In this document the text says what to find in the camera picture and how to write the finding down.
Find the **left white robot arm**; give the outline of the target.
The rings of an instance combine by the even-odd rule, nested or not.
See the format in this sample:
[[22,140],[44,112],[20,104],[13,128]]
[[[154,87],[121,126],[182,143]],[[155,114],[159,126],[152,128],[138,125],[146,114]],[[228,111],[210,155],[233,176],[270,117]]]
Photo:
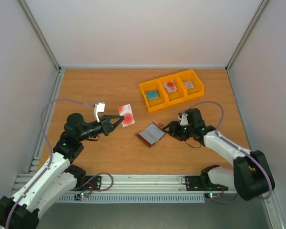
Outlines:
[[45,212],[65,193],[86,186],[86,172],[73,165],[84,149],[82,141],[107,136],[124,116],[103,115],[87,123],[79,113],[68,116],[64,132],[40,170],[12,197],[0,199],[0,225],[6,229],[35,229]]

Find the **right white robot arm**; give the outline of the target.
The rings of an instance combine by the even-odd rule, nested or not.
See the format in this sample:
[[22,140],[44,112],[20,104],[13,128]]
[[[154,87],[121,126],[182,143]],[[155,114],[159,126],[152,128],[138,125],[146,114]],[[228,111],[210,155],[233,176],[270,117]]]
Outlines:
[[233,188],[246,201],[265,193],[271,196],[274,191],[275,181],[265,154],[241,147],[222,135],[216,127],[206,125],[199,109],[179,113],[178,120],[171,121],[162,130],[178,141],[185,142],[192,138],[232,165],[231,170],[218,165],[202,170],[201,185],[204,188],[212,189],[216,185]]

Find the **brown leather card holder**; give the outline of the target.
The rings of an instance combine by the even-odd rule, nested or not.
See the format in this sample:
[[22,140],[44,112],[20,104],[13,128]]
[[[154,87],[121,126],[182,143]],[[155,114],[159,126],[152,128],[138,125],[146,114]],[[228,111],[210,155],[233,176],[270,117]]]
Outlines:
[[144,130],[138,132],[136,136],[150,148],[159,142],[165,134],[160,126],[152,122]]

